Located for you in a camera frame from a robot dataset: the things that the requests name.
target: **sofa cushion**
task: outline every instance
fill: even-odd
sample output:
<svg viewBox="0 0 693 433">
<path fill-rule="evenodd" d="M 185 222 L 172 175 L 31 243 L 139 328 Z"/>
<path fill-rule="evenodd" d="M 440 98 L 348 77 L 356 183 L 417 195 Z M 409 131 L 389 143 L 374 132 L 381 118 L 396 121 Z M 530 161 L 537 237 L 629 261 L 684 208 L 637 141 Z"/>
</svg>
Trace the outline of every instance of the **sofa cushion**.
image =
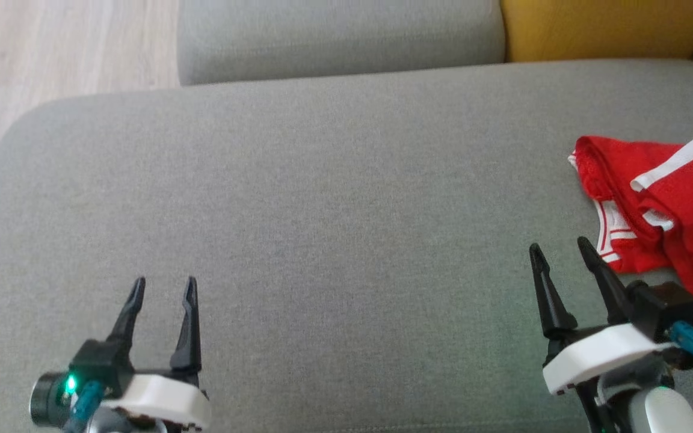
<svg viewBox="0 0 693 433">
<path fill-rule="evenodd" d="M 583 326 L 583 134 L 693 137 L 690 61 L 571 61 L 53 102 L 0 145 L 0 431 L 148 278 L 163 367 L 200 283 L 212 431 L 584 431 L 541 375 L 528 246 Z M 670 273 L 646 276 L 660 283 Z M 693 404 L 693 372 L 677 376 Z"/>
<path fill-rule="evenodd" d="M 501 63 L 498 0 L 184 0 L 182 85 Z"/>
<path fill-rule="evenodd" d="M 503 0 L 510 61 L 693 54 L 693 2 Z"/>
</svg>

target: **wooden floor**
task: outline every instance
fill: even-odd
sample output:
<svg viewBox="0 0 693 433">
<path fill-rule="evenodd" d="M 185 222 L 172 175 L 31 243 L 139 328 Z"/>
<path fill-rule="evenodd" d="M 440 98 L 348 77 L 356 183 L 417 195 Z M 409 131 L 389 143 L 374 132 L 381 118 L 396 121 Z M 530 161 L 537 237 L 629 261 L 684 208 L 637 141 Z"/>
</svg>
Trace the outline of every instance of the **wooden floor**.
<svg viewBox="0 0 693 433">
<path fill-rule="evenodd" d="M 66 96 L 178 86 L 177 0 L 0 0 L 0 139 Z"/>
</svg>

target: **robotic arm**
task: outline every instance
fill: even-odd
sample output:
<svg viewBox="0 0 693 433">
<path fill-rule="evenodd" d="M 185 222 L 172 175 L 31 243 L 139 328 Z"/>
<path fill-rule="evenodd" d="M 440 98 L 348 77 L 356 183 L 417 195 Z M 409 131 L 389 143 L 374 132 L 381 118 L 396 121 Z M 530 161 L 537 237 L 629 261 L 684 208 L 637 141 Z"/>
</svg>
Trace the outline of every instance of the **robotic arm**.
<svg viewBox="0 0 693 433">
<path fill-rule="evenodd" d="M 547 389 L 575 391 L 593 433 L 693 433 L 693 411 L 673 370 L 693 368 L 693 296 L 675 283 L 625 287 L 587 238 L 578 246 L 595 276 L 608 324 L 578 329 L 537 244 L 529 255 L 542 332 Z"/>
<path fill-rule="evenodd" d="M 146 280 L 138 278 L 111 334 L 86 340 L 68 372 L 44 373 L 31 392 L 31 420 L 65 433 L 177 433 L 210 424 L 210 403 L 200 391 L 200 310 L 194 277 L 183 296 L 185 314 L 170 369 L 135 370 L 130 363 L 135 318 Z"/>
</svg>

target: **green led light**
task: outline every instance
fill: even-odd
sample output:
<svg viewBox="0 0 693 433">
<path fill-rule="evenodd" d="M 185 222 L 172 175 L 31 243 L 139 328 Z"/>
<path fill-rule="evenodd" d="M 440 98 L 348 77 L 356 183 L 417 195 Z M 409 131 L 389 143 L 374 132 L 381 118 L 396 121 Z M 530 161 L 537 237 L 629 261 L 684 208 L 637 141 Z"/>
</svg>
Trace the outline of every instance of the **green led light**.
<svg viewBox="0 0 693 433">
<path fill-rule="evenodd" d="M 69 394 L 76 392 L 76 379 L 74 376 L 69 375 L 69 378 L 66 379 L 66 392 Z"/>
</svg>

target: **sofa seat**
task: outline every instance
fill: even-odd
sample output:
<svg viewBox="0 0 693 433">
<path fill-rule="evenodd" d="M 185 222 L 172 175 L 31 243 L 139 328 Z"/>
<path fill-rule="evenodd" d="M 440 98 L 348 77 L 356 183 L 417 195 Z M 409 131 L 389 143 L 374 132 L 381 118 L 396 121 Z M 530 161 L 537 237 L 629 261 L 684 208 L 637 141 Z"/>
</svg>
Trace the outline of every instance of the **sofa seat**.
<svg viewBox="0 0 693 433">
<path fill-rule="evenodd" d="M 0 144 L 0 431 L 105 337 L 164 367 L 200 285 L 211 431 L 586 431 L 550 396 L 528 246 L 581 325 L 580 135 L 686 142 L 693 63 L 597 60 L 67 99 Z M 674 279 L 661 271 L 648 282 Z M 677 376 L 693 406 L 693 372 Z"/>
</svg>

